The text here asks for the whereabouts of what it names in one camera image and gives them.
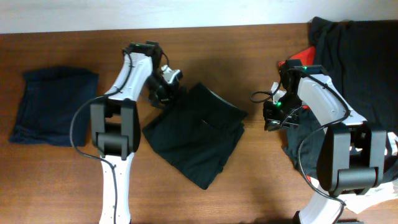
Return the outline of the black shorts patterned waistband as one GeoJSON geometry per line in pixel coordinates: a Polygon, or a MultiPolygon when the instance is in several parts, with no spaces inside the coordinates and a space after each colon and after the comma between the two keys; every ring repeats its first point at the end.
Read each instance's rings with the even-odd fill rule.
{"type": "Polygon", "coordinates": [[[247,115],[197,83],[142,132],[155,153],[206,190],[236,148],[247,115]]]}

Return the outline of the folded navy blue garment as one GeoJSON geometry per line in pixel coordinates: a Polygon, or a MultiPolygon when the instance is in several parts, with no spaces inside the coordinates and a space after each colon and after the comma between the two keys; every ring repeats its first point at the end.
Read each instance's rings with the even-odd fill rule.
{"type": "Polygon", "coordinates": [[[85,68],[50,67],[22,76],[24,94],[9,142],[70,147],[72,118],[96,96],[98,74],[85,68]]]}

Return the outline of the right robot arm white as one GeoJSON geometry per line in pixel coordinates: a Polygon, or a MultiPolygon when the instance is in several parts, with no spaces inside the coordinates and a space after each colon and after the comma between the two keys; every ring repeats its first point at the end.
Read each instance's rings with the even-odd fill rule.
{"type": "Polygon", "coordinates": [[[264,102],[264,129],[298,126],[296,113],[307,106],[320,123],[312,133],[325,133],[317,159],[318,186],[313,186],[301,167],[299,172],[314,195],[292,221],[338,223],[346,206],[340,195],[364,195],[381,184],[387,133],[370,125],[349,105],[321,65],[286,60],[279,76],[264,102]]]}

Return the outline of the black garment white lettering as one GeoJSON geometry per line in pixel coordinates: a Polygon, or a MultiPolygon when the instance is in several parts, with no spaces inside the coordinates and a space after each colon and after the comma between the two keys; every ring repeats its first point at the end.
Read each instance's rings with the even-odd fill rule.
{"type": "MultiPolygon", "coordinates": [[[[298,155],[302,140],[307,137],[313,130],[320,127],[320,123],[310,110],[299,109],[298,118],[299,126],[290,127],[286,129],[287,145],[284,147],[285,154],[293,162],[294,168],[299,170],[298,155]]],[[[317,161],[325,138],[324,131],[318,131],[307,140],[300,151],[300,158],[302,168],[306,175],[318,179],[317,177],[317,161]]],[[[382,183],[391,182],[397,179],[397,156],[391,155],[392,146],[388,138],[386,138],[385,150],[388,156],[384,160],[384,174],[382,183]]]]}

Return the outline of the white garment under pile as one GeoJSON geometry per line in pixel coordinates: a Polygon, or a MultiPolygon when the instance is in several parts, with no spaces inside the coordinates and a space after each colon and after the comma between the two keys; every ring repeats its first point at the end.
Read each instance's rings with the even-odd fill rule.
{"type": "Polygon", "coordinates": [[[379,203],[397,199],[397,179],[371,188],[364,195],[341,194],[338,198],[346,203],[348,210],[359,214],[379,203]]]}

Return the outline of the black t-shirt on pile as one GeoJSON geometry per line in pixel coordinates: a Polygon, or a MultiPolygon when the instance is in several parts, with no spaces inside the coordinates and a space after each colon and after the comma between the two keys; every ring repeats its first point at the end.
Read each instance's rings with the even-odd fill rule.
{"type": "Polygon", "coordinates": [[[332,22],[314,17],[308,33],[343,98],[370,123],[397,132],[397,21],[332,22]]]}

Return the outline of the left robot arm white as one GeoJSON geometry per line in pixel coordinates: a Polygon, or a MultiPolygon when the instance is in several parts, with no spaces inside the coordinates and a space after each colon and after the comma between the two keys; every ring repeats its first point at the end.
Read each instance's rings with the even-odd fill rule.
{"type": "Polygon", "coordinates": [[[90,105],[91,138],[103,170],[100,223],[130,223],[131,164],[141,141],[137,101],[149,90],[152,106],[163,108],[179,93],[180,70],[162,65],[165,54],[157,42],[130,43],[123,50],[122,69],[104,98],[90,105]]]}

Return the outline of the red garment in pile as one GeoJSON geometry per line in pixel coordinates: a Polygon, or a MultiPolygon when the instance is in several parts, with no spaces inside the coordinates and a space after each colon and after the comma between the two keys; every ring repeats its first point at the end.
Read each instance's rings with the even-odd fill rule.
{"type": "Polygon", "coordinates": [[[309,47],[289,58],[289,60],[300,60],[302,65],[313,65],[315,59],[316,48],[314,46],[309,47]]]}

